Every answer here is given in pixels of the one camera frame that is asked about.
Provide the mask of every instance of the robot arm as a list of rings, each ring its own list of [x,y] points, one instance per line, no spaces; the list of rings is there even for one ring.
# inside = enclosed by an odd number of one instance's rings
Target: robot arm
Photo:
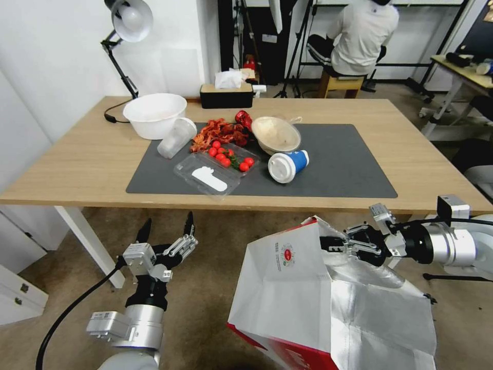
[[[150,223],[144,225],[146,227],[150,232]],[[172,269],[197,246],[194,231],[190,212],[184,235],[173,244],[151,246],[147,242],[140,243],[147,240],[149,234],[141,230],[138,240],[125,250],[122,256],[137,281],[136,292],[127,299],[125,313],[94,312],[86,331],[110,342],[113,347],[134,350],[109,358],[100,370],[158,368],[164,337],[162,319],[167,309],[166,284],[173,277]]]
[[[438,197],[435,219],[398,224],[380,203],[370,212],[379,230],[366,224],[350,228],[338,245],[334,238],[321,238],[322,248],[346,251],[375,266],[389,257],[412,258],[420,264],[438,262],[450,274],[493,280],[493,215],[469,219],[469,205],[454,195]]]

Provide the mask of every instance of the lamp arm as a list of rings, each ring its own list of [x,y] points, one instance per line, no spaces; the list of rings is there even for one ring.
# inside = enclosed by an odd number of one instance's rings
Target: lamp arm
[[[115,36],[116,32],[113,30],[107,38],[105,38],[103,41],[101,41],[101,45],[103,46],[103,49],[106,51],[108,54],[108,57],[110,58],[111,62],[115,66],[115,69],[117,70],[118,74],[122,78],[122,81],[125,85],[125,87],[130,91],[130,94],[132,95],[133,99],[136,99],[139,96],[139,90],[137,87],[134,85],[130,77],[126,76],[125,73],[123,73],[122,69],[120,68],[120,65],[118,64],[117,60],[113,56],[113,49],[120,45],[122,42],[122,39],[118,39],[118,41],[111,41],[113,36]]]

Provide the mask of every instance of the black box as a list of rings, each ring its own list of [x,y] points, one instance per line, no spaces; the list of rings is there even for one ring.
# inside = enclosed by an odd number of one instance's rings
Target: black box
[[[251,108],[253,95],[253,87],[248,83],[233,89],[216,89],[212,84],[200,87],[200,101],[204,109]]]

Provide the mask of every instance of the white bowl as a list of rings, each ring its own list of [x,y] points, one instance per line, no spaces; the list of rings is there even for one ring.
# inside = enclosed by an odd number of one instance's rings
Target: white bowl
[[[268,154],[293,152],[301,145],[299,131],[277,117],[259,117],[252,122],[252,132]]]
[[[132,100],[123,109],[137,135],[161,140],[173,128],[175,120],[185,116],[186,100],[175,94],[150,94]]]

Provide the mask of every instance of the shopping bag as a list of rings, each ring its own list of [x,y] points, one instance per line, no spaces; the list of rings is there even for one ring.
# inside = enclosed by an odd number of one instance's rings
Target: shopping bag
[[[341,234],[314,216],[248,244],[228,327],[284,368],[435,369],[430,301],[321,236]]]

